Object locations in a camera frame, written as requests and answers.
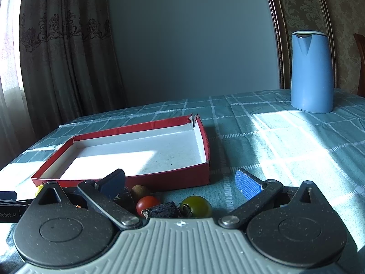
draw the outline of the kettle spout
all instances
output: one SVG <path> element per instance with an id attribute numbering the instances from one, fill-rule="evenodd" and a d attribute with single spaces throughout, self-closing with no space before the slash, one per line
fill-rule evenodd
<path id="1" fill-rule="evenodd" d="M 300 50 L 303 55 L 307 55 L 309 47 L 311 46 L 312 35 L 311 34 L 297 34 L 296 40 L 298 41 Z"/>

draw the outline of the dark food piece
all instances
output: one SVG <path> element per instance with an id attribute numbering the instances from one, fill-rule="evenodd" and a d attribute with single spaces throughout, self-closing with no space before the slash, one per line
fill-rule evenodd
<path id="1" fill-rule="evenodd" d="M 122 192 L 114 199 L 114 202 L 130 213 L 136 213 L 136 204 L 127 187 L 123 188 Z"/>
<path id="2" fill-rule="evenodd" d="M 145 216 L 146 219 L 149 219 L 151 217 L 162 219 L 175 219 L 178 217 L 182 217 L 180 210 L 176 207 L 174 202 L 167 202 L 142 210 L 142 214 Z"/>
<path id="3" fill-rule="evenodd" d="M 134 186 L 131 189 L 131 195 L 135 203 L 146 196 L 150 196 L 151 192 L 145 186 Z"/>

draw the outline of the blue plaid tablecloth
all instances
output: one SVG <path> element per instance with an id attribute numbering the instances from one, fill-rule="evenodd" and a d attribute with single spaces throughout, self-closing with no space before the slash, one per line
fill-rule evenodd
<path id="1" fill-rule="evenodd" d="M 287 186 L 313 180 L 347 226 L 360 251 L 358 256 L 364 255 L 365 99 L 339 89 L 335 90 L 333 112 L 328 114 L 293 108 L 290 90 L 265 90 L 168 101 L 78 118 L 60 126 L 0 171 L 1 189 L 15 190 L 19 199 L 34 197 L 33 172 L 71 136 L 191 113 L 200 115 L 209 137 L 211 184 L 160 193 L 163 201 L 178 204 L 185 197 L 200 195 L 210 201 L 218 217 L 245 201 L 235 187 L 234 174 L 239 168 Z M 363 270 L 357 262 L 354 255 L 348 257 L 351 273 Z"/>

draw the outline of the metal screw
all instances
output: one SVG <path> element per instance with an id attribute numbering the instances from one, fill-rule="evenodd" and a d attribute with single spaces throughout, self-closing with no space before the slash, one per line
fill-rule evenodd
<path id="1" fill-rule="evenodd" d="M 122 221 L 123 225 L 136 225 L 137 223 L 139 223 L 139 218 L 136 216 L 131 217 L 130 219 L 127 219 L 125 221 Z"/>
<path id="2" fill-rule="evenodd" d="M 226 215 L 223 216 L 218 223 L 221 227 L 227 228 L 227 229 L 233 229 L 235 228 L 235 225 L 240 222 L 240 219 L 235 215 Z"/>

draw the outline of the yellow object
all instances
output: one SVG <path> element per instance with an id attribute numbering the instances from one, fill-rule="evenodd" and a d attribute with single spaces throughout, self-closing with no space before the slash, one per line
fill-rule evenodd
<path id="1" fill-rule="evenodd" d="M 43 186 L 44 186 L 44 184 L 41 184 L 40 186 L 37 187 L 37 191 L 35 192 L 35 196 L 37 196 L 39 194 L 39 192 L 41 191 Z"/>

